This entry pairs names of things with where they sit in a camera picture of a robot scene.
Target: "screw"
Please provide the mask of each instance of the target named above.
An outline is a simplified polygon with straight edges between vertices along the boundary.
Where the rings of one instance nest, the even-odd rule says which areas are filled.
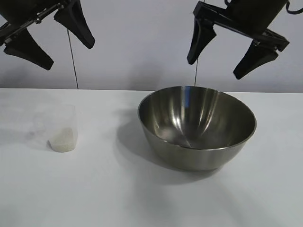
[[[42,20],[41,20],[40,18],[37,17],[37,18],[35,19],[35,23],[36,23],[36,24],[40,24],[41,22],[42,22]]]
[[[258,46],[258,45],[260,44],[260,41],[254,40],[254,41],[252,41],[252,44],[253,44],[254,46]]]

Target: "white wall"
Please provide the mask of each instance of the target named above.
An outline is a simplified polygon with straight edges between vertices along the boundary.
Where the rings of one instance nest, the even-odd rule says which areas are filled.
[[[224,7],[223,0],[209,1]],[[302,0],[290,0],[291,9],[303,7]],[[243,79],[233,70],[246,53],[251,39],[215,26],[217,37],[199,57],[197,84],[222,91],[303,92],[303,14],[290,15],[283,9],[269,29],[283,35],[290,44],[279,57]]]
[[[206,2],[225,7],[223,0]],[[96,44],[88,50],[71,36],[80,88],[156,90],[193,85],[196,66],[188,65],[186,56],[197,0],[81,3]],[[301,7],[301,0],[291,0],[292,9]],[[240,81],[232,72],[251,40],[215,26],[217,37],[199,58],[197,85],[223,91],[303,92],[302,19],[303,14],[292,16],[282,10],[270,28],[290,45],[276,61]],[[52,16],[43,23],[30,31],[55,61],[53,68],[45,71],[0,52],[0,87],[76,87],[66,30]]]
[[[6,21],[1,17],[0,24]],[[40,47],[53,59],[50,71],[21,58],[6,55],[0,48],[0,87],[68,88],[75,89],[70,44],[66,28],[54,21],[53,15],[40,25],[32,25],[29,32]]]
[[[96,39],[89,52],[73,36],[79,87],[155,90],[192,85],[186,56],[197,0],[82,1]]]

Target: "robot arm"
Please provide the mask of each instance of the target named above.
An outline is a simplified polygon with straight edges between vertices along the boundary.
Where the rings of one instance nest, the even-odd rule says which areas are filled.
[[[92,48],[95,39],[86,24],[80,0],[1,0],[0,14],[7,20],[0,27],[0,46],[6,45],[4,52],[49,70],[53,60],[34,41],[27,27],[40,24],[56,10],[54,19],[73,32],[87,48]]]
[[[286,5],[290,14],[300,14],[289,10],[288,0],[225,0],[226,9],[199,1],[195,10],[195,26],[192,44],[187,56],[189,64],[194,64],[202,50],[215,38],[214,25],[219,25],[241,35],[252,38],[252,43],[243,59],[234,70],[237,79],[243,78],[255,68],[275,60],[277,51],[283,51],[289,42],[283,36],[267,29],[276,15]]]

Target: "plastic cup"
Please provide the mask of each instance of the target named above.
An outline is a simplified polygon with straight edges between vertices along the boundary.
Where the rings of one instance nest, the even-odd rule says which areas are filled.
[[[43,112],[38,123],[43,127],[52,150],[68,152],[75,149],[78,139],[75,106],[54,106]]]

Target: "cable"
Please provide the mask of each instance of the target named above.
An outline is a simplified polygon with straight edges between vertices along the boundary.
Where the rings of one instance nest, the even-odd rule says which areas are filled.
[[[287,1],[287,3],[286,3],[286,11],[287,11],[289,14],[297,15],[297,14],[303,13],[303,8],[302,8],[302,9],[299,9],[299,10],[297,10],[297,11],[290,11],[290,10],[289,10],[289,5],[290,5],[290,2]]]

